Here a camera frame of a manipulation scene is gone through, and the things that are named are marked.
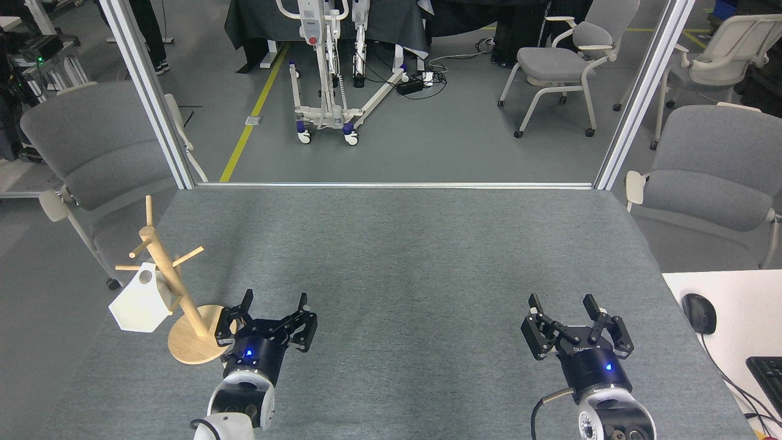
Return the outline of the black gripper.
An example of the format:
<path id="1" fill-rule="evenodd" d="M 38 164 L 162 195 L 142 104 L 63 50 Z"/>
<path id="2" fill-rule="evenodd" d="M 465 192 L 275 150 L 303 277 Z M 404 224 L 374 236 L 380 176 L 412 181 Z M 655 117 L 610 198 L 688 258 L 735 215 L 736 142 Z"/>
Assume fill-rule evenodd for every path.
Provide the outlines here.
<path id="1" fill-rule="evenodd" d="M 296 312 L 282 318 L 277 326 L 279 331 L 251 328 L 249 308 L 253 297 L 252 289 L 246 290 L 242 303 L 223 307 L 217 319 L 217 346 L 226 347 L 234 343 L 229 353 L 223 356 L 223 377 L 237 370 L 257 370 L 276 386 L 288 343 L 297 343 L 301 346 L 297 349 L 307 353 L 315 338 L 318 317 L 307 307 L 307 293 L 302 293 Z"/>
<path id="2" fill-rule="evenodd" d="M 521 331 L 536 360 L 544 359 L 562 337 L 568 342 L 575 343 L 574 332 L 544 313 L 536 293 L 531 293 L 528 305 L 530 314 L 522 323 Z M 618 387 L 631 392 L 633 386 L 617 358 L 626 359 L 634 350 L 623 319 L 618 315 L 611 317 L 598 306 L 590 293 L 583 298 L 583 305 L 594 321 L 586 338 L 587 343 L 596 346 L 603 330 L 606 329 L 612 338 L 614 352 L 608 349 L 590 348 L 573 354 L 564 351 L 557 354 L 565 381 L 574 390 L 574 403 L 579 404 L 584 397 L 604 388 Z"/>

